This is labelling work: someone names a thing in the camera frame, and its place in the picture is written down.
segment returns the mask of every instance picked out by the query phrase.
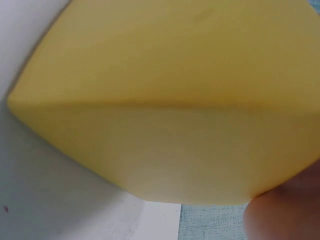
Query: white surface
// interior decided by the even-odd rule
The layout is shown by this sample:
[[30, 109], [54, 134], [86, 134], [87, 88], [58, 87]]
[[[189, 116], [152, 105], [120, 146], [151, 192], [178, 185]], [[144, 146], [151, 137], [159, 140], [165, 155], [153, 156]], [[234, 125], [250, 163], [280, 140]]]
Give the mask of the white surface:
[[176, 240], [180, 205], [118, 189], [51, 148], [5, 107], [32, 46], [67, 1], [0, 0], [0, 239]]

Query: blue textured surface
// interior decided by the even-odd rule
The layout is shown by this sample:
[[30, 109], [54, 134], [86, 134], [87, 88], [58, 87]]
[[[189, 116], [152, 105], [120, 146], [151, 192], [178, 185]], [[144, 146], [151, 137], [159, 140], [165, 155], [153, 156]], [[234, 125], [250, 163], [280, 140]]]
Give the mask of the blue textured surface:
[[[320, 0], [308, 0], [320, 14]], [[178, 240], [245, 240], [245, 206], [181, 206]]]
[[314, 7], [317, 13], [320, 14], [320, 0], [309, 0], [309, 3]]

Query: blue fabric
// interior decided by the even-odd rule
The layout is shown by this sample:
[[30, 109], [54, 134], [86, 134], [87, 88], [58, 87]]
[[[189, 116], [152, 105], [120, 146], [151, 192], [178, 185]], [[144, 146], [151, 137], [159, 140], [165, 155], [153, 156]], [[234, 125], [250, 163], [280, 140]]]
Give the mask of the blue fabric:
[[309, 0], [309, 3], [314, 7], [316, 12], [320, 14], [320, 0]]
[[245, 240], [246, 206], [181, 206], [178, 240]]

